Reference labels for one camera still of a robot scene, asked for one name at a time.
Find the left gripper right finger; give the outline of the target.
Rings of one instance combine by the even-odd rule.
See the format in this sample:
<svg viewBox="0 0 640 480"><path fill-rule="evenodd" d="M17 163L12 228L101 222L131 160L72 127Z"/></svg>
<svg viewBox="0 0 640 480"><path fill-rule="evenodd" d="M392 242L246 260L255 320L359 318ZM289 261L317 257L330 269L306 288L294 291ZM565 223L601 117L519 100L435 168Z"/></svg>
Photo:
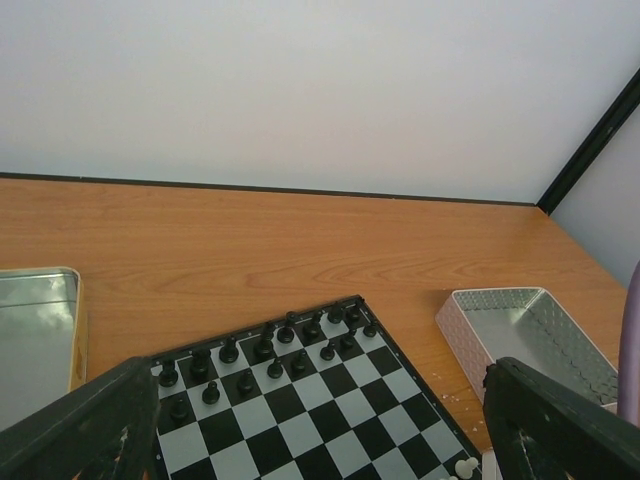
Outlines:
<svg viewBox="0 0 640 480"><path fill-rule="evenodd" d="M637 479L639 428L523 362L486 369L483 414L504 479Z"/></svg>

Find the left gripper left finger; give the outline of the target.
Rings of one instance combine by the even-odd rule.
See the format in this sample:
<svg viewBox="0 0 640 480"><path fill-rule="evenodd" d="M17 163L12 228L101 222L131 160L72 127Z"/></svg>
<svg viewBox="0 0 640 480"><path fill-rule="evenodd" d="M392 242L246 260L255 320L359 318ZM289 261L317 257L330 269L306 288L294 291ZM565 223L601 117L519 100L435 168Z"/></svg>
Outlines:
<svg viewBox="0 0 640 480"><path fill-rule="evenodd" d="M151 359L132 357L1 432L3 479L141 479L160 412Z"/></svg>

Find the white pawn edge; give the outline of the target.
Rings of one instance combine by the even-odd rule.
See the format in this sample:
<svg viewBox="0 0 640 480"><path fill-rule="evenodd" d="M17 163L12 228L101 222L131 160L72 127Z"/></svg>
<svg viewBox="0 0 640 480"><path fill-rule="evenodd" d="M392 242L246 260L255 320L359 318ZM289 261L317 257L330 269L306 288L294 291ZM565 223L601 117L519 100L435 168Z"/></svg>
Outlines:
<svg viewBox="0 0 640 480"><path fill-rule="evenodd" d="M476 457L457 460L454 465L455 476L458 479L470 480L478 466L479 460Z"/></svg>

